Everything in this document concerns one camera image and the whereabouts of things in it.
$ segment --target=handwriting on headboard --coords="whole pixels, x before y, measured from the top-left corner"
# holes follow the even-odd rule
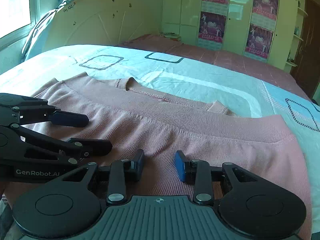
[[[71,10],[76,5],[76,2],[73,2],[73,4],[70,4],[67,8],[63,9],[63,12],[67,12],[68,10]]]

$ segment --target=window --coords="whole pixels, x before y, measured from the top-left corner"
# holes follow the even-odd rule
[[[33,0],[0,0],[0,49],[27,36],[35,25]]]

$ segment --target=curtain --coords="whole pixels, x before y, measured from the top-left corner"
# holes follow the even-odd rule
[[[32,58],[42,52],[42,48],[48,37],[50,23],[58,9],[71,0],[57,0],[55,9],[47,12],[31,30],[22,49],[22,61]]]

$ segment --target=wooden door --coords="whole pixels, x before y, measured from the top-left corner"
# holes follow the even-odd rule
[[[320,7],[312,0],[306,0],[308,17],[303,21],[299,53],[291,75],[298,86],[312,98],[320,81]]]

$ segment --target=pink sweater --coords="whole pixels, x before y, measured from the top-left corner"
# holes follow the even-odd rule
[[[311,200],[307,169],[297,139],[280,115],[236,117],[219,102],[206,104],[140,86],[128,80],[98,81],[86,73],[43,87],[40,98],[64,111],[86,114],[85,128],[29,125],[37,132],[70,137],[109,139],[112,151],[91,158],[99,165],[133,157],[142,148],[146,161],[142,179],[128,188],[137,195],[192,195],[193,187],[179,181],[173,156],[182,150],[189,159],[212,166],[233,162],[299,196],[307,207],[300,231],[311,236]],[[215,197],[222,193],[215,184]],[[29,184],[10,183],[5,194],[12,205]]]

